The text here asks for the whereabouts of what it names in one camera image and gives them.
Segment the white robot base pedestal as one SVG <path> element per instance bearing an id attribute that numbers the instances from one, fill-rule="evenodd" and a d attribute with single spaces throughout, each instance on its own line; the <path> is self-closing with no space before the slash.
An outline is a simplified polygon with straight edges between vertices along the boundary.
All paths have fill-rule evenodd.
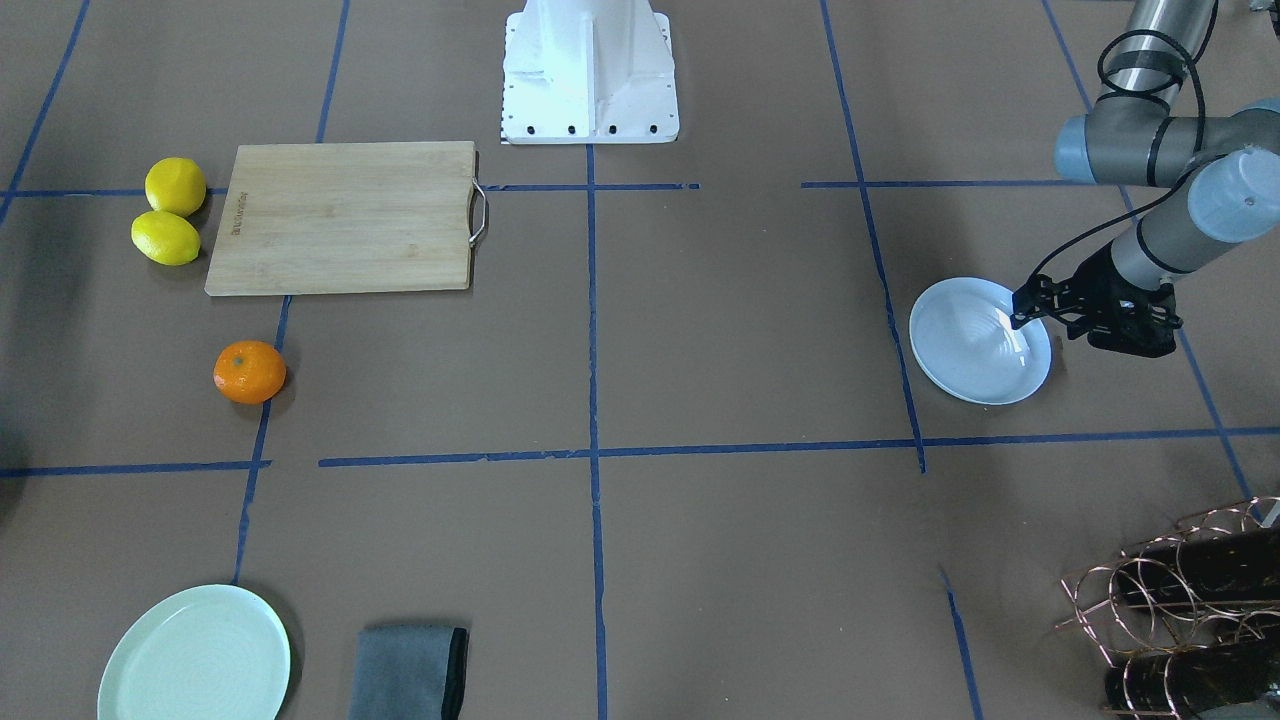
<path id="1" fill-rule="evenodd" d="M 672 143 L 669 18 L 649 1 L 527 1 L 504 24 L 500 141 Z"/>

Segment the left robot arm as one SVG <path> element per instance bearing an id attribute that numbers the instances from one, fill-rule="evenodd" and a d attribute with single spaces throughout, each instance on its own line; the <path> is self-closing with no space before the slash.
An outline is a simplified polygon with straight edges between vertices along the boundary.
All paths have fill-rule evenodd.
<path id="1" fill-rule="evenodd" d="M 1100 95 L 1064 123 L 1056 170 L 1162 193 L 1121 215 L 1123 233 L 1068 279 L 1036 266 L 1012 293 L 1014 329 L 1048 318 L 1096 348 L 1162 357 L 1183 325 L 1176 282 L 1276 231 L 1277 100 L 1206 111 L 1198 61 L 1216 17 L 1215 1 L 1138 1 L 1100 54 Z"/>

